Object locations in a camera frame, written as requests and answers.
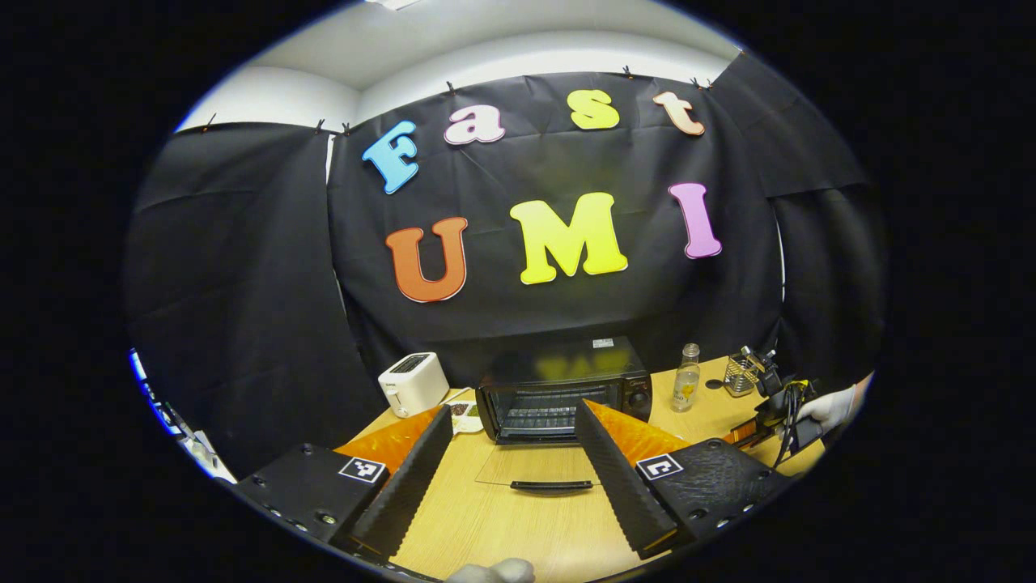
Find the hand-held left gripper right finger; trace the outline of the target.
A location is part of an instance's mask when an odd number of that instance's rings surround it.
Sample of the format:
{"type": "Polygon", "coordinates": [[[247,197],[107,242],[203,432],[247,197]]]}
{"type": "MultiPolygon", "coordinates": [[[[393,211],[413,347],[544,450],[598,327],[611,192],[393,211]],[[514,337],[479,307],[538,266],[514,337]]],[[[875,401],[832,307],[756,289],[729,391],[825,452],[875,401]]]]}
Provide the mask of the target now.
{"type": "Polygon", "coordinates": [[[689,445],[587,399],[576,407],[575,435],[643,560],[725,534],[793,483],[725,440],[689,445]]]}

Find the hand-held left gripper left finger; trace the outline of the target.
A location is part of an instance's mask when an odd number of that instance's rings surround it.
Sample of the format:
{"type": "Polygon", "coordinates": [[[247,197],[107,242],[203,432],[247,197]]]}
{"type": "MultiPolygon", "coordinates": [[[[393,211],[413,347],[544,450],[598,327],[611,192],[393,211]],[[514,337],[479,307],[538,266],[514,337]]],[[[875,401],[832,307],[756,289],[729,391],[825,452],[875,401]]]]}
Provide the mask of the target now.
{"type": "Polygon", "coordinates": [[[452,440],[448,405],[332,450],[296,445],[233,484],[249,505],[345,552],[396,555],[452,440]]]}

